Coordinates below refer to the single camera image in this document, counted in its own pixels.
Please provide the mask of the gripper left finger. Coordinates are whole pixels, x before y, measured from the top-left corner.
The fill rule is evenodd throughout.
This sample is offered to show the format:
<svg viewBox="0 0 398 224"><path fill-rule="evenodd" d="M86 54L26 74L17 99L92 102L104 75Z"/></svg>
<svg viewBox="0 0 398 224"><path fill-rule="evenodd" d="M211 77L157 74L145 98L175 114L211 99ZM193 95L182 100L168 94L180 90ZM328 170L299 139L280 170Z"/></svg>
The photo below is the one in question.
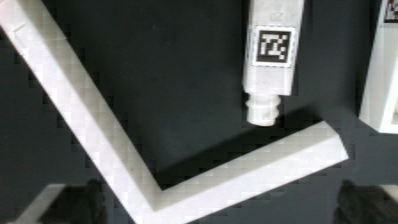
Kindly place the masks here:
<svg viewBox="0 0 398 224"><path fill-rule="evenodd" d="M49 184L13 224L106 224L106 208L100 183L83 185Z"/></svg>

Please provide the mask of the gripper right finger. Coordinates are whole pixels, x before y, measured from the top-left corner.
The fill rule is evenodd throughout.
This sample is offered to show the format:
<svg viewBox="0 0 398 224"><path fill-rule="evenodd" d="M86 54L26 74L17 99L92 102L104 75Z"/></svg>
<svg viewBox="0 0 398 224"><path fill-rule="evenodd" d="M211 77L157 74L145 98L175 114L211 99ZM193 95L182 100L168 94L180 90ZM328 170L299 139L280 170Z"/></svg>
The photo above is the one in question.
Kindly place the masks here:
<svg viewBox="0 0 398 224"><path fill-rule="evenodd" d="M342 181L333 224L398 224L398 185L358 186Z"/></svg>

